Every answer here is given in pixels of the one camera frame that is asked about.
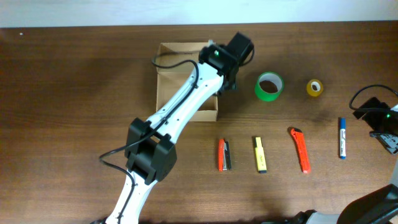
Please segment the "blue white marker pen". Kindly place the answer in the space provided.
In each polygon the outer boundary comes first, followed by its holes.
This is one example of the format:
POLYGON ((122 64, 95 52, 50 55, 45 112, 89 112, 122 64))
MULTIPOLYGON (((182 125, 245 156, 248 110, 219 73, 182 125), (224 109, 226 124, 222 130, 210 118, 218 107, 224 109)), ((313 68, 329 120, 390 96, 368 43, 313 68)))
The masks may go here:
POLYGON ((339 130, 340 130, 340 158, 346 159, 346 120, 339 118, 339 130))

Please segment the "green tape roll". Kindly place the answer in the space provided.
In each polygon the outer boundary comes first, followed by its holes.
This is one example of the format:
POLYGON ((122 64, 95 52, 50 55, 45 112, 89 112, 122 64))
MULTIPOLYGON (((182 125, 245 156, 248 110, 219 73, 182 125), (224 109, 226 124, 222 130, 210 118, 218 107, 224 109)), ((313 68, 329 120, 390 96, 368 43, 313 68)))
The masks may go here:
POLYGON ((283 89, 282 77, 274 72, 266 72, 257 79, 254 92, 260 100, 271 102, 279 97, 283 89))

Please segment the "brown cardboard box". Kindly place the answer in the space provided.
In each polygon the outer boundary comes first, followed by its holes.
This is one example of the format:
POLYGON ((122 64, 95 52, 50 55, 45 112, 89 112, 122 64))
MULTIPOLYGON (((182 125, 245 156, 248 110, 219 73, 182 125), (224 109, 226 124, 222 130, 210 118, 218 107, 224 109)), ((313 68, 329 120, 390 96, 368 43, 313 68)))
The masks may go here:
MULTIPOLYGON (((199 51, 207 46, 206 42, 169 42, 161 43, 155 60, 158 65, 173 65, 183 60, 198 61, 199 51)), ((193 65, 186 63, 175 68, 157 69, 157 102, 160 110, 186 82, 193 71, 193 65)), ((209 97, 191 118, 192 121, 216 121, 218 116, 218 98, 209 97)))

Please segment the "small yellow tape roll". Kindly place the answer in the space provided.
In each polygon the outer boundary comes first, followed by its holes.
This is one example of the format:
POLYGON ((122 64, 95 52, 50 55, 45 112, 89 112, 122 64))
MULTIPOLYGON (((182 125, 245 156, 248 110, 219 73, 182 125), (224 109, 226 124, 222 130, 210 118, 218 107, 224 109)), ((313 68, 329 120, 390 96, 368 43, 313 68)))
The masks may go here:
POLYGON ((320 80, 312 79, 307 83, 306 90, 310 96, 318 97, 323 92, 323 84, 320 80))

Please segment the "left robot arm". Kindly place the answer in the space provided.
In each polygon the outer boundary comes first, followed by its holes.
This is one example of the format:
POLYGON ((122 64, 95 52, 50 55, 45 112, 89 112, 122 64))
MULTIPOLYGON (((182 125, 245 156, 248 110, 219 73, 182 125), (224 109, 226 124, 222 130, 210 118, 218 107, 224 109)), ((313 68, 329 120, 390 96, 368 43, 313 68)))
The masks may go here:
POLYGON ((159 65, 152 59, 157 68, 190 63, 193 70, 160 110, 145 121, 132 121, 124 146, 100 155, 100 163, 124 173, 126 181, 114 210, 98 223, 138 223, 154 185, 166 178, 177 161, 175 144, 184 127, 208 98, 236 88, 239 68, 253 57, 253 42, 238 32, 226 45, 209 43, 203 47, 197 60, 159 65))

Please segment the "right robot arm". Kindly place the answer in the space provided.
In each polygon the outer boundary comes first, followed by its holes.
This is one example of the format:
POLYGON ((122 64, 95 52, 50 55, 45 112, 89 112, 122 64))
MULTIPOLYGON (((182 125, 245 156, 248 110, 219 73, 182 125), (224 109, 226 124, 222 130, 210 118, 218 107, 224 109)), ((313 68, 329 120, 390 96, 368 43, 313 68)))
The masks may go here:
MULTIPOLYGON (((353 115, 362 119, 373 129, 369 135, 377 139, 393 155, 397 154, 397 106, 389 107, 376 97, 368 99, 353 115)), ((299 212, 276 224, 304 223, 389 223, 397 215, 397 168, 391 181, 370 194, 351 202, 340 214, 323 214, 316 210, 299 212)))

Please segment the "orange utility knife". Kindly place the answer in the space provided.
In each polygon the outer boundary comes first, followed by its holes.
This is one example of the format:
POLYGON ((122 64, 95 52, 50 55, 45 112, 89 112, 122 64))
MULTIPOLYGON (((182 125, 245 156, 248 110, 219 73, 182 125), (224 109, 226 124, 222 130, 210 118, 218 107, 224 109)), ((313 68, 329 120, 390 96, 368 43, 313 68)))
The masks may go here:
POLYGON ((291 128, 290 135, 292 136, 297 148, 298 159, 302 172, 304 174, 311 173, 311 166, 303 132, 300 129, 291 128))

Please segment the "yellow highlighter pen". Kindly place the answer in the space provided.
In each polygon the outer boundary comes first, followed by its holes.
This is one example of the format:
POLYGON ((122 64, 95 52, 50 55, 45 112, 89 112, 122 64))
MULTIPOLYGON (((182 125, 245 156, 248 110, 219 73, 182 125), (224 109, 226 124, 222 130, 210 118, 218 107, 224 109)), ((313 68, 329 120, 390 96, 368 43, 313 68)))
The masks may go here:
POLYGON ((262 146, 262 141, 260 137, 254 138, 255 143, 255 154, 256 154, 256 163, 257 170, 261 174, 265 174, 267 172, 266 159, 264 154, 264 148, 262 146))

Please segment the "orange black stapler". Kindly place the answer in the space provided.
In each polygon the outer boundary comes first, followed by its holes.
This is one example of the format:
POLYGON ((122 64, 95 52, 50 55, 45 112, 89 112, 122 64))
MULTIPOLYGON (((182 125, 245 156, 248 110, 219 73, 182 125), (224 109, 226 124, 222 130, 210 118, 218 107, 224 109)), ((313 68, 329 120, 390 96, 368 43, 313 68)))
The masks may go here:
POLYGON ((229 150, 229 142, 225 139, 220 139, 218 142, 218 170, 231 170, 231 153, 229 150))

